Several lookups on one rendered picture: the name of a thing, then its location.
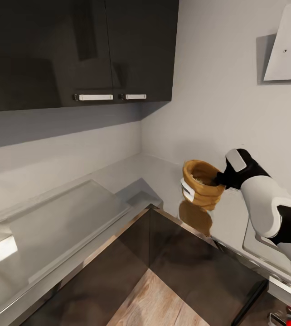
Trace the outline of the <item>popcorn bag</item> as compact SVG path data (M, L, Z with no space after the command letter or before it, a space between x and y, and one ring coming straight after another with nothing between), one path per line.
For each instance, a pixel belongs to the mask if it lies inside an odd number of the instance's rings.
M218 172L208 162L190 160L184 163L181 178L184 198L201 209L213 211L226 189L226 185L215 183Z

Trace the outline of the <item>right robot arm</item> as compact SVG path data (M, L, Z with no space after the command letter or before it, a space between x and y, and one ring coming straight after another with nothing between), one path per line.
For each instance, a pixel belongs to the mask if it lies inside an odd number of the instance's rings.
M246 149L230 150L227 167L215 183L240 189L254 231L271 240L291 261L291 195Z

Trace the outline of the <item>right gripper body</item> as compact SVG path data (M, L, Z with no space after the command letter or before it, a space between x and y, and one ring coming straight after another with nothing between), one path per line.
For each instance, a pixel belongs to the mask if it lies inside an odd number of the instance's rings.
M225 173L218 172L215 183L226 185L227 187L233 187L234 189L239 189L236 180L229 178Z

